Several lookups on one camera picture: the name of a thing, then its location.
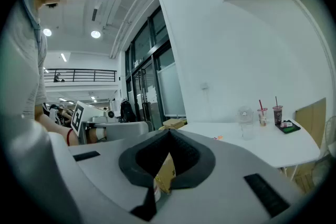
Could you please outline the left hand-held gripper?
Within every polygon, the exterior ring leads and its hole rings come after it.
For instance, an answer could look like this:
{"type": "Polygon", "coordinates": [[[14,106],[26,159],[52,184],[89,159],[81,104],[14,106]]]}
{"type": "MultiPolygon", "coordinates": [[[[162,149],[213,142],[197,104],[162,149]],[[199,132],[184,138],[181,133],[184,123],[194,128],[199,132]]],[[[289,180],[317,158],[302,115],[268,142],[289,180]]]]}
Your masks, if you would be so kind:
{"type": "Polygon", "coordinates": [[[104,110],[78,101],[71,120],[71,127],[78,137],[79,144],[89,141],[116,141],[132,138],[153,131],[151,122],[103,123],[104,110]]]}

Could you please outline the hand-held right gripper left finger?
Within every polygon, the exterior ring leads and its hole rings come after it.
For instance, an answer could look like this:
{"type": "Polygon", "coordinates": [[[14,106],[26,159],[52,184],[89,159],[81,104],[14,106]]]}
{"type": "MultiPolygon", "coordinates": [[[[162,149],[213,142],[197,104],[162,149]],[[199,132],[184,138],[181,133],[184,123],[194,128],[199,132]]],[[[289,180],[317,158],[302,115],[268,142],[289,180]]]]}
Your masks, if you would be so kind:
{"type": "Polygon", "coordinates": [[[77,162],[88,179],[117,206],[145,221],[151,222],[157,213],[156,202],[161,198],[161,190],[151,176],[151,187],[130,183],[119,167],[120,155],[161,131],[152,131],[139,136],[70,147],[72,155],[96,151],[98,156],[77,162]]]}

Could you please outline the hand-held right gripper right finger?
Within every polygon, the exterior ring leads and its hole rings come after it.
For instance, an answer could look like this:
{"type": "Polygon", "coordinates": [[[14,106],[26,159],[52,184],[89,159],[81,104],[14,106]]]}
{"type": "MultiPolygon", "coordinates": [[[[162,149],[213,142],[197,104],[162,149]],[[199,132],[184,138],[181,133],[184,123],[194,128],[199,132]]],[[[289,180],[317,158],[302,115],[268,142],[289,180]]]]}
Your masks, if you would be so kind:
{"type": "Polygon", "coordinates": [[[290,206],[301,190],[250,151],[213,138],[180,131],[205,146],[216,159],[212,173],[195,188],[173,190],[158,209],[156,222],[267,222],[271,219],[244,177],[259,174],[290,206]]]}

